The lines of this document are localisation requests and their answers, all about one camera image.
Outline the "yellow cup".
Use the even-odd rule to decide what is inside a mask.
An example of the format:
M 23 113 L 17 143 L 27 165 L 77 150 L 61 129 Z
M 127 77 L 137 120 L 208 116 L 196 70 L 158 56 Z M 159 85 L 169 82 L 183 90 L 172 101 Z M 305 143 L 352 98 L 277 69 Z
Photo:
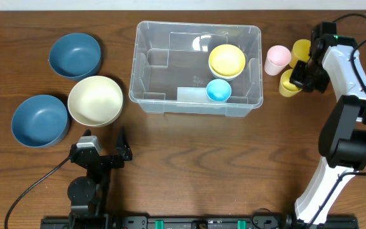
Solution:
M 289 63 L 291 68 L 294 68 L 299 60 L 305 63 L 309 60 L 310 46 L 311 42 L 307 39 L 300 39 L 294 43 L 291 51 L 291 61 Z
M 290 82 L 290 77 L 293 69 L 286 70 L 280 78 L 279 93 L 284 97 L 293 97 L 302 91 L 301 88 L 296 87 Z

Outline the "light blue cup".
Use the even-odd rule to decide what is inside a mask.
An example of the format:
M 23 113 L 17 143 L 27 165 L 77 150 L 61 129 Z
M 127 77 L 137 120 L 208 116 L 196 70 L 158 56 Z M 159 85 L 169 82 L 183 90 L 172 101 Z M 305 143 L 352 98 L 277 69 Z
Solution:
M 210 102 L 227 102 L 231 96 L 232 89 L 227 81 L 215 79 L 208 83 L 206 92 Z

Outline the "pink cup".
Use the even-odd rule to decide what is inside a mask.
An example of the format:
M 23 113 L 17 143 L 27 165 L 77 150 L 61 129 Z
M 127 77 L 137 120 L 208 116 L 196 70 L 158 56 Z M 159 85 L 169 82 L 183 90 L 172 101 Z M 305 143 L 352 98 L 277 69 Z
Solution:
M 278 75 L 291 61 L 290 50 L 282 45 L 272 46 L 266 56 L 265 72 L 270 76 Z

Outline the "white small bowl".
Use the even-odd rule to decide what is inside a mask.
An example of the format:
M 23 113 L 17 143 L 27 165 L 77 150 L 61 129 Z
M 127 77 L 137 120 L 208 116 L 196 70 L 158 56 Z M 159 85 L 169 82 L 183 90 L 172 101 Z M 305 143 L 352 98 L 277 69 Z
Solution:
M 223 75 L 219 74 L 218 72 L 216 72 L 211 66 L 209 68 L 210 68 L 212 75 L 215 78 L 219 78 L 219 79 L 226 80 L 226 81 L 234 80 L 236 77 L 238 77 L 242 73 L 242 71 L 240 71 L 238 74 L 235 74 L 232 76 L 223 76 Z

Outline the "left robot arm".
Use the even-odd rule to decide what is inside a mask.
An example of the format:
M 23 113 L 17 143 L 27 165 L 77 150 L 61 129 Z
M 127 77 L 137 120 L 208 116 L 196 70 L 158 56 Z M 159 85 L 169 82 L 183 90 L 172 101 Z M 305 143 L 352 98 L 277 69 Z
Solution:
M 131 148 L 122 128 L 116 140 L 114 155 L 101 155 L 98 137 L 90 130 L 71 146 L 70 161 L 86 169 L 86 175 L 73 180 L 67 195 L 71 201 L 71 214 L 77 216 L 99 216 L 105 211 L 105 203 L 111 182 L 111 171 L 122 169 L 126 161 L 133 158 Z

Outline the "yellow small bowl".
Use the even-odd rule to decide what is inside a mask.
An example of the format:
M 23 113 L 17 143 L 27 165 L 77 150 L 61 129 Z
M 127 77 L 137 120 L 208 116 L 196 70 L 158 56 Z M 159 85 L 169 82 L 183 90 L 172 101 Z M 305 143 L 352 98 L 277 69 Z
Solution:
M 244 70 L 246 57 L 237 46 L 219 45 L 210 52 L 208 65 L 223 76 L 232 76 Z

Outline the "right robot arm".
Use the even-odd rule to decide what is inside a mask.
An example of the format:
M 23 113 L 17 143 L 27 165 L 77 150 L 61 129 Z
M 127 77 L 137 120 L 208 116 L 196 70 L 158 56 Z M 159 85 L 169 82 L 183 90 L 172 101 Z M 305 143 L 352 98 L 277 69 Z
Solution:
M 309 60 L 298 61 L 290 82 L 305 92 L 333 86 L 337 104 L 318 140 L 319 165 L 295 202 L 292 228 L 342 228 L 327 214 L 346 184 L 366 167 L 366 75 L 355 38 L 337 34 L 336 23 L 322 22 L 311 33 Z

